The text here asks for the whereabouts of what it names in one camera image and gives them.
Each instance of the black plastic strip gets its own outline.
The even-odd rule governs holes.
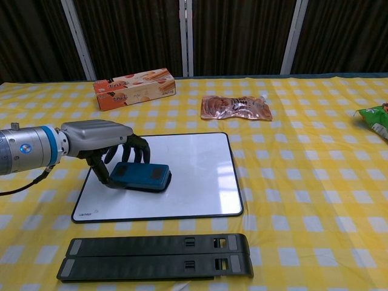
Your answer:
[[[247,253],[245,235],[127,236],[118,238],[74,238],[66,257],[149,256],[202,253]]]
[[[72,281],[121,281],[253,277],[247,253],[209,253],[162,256],[75,257],[63,260],[57,279]]]

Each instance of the whiteboard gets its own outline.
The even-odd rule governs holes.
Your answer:
[[[167,164],[171,183],[161,193],[110,189],[93,171],[85,179],[74,222],[237,216],[241,193],[229,140],[225,133],[144,136],[151,163]],[[122,147],[107,165],[111,173],[121,161]]]

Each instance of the orange snack box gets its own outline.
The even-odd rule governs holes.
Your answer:
[[[167,69],[100,80],[93,86],[101,111],[175,94],[175,80]]]

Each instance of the yellow checkered tablecloth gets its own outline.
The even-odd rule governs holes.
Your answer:
[[[202,95],[266,94],[273,122],[200,118]],[[99,112],[92,83],[3,84],[0,128],[108,119],[138,135],[229,135],[245,211],[233,218],[74,224],[87,173],[64,158],[29,190],[0,197],[0,290],[388,289],[388,143],[355,110],[388,101],[388,79],[188,79],[175,96]],[[41,169],[0,176],[0,190]],[[74,237],[244,233],[255,277],[214,281],[62,284]]]

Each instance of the snack bag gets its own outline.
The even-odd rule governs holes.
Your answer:
[[[271,111],[263,96],[260,98],[204,96],[202,97],[201,117],[203,119],[242,117],[272,121]]]
[[[371,129],[388,139],[388,103],[357,111]]]

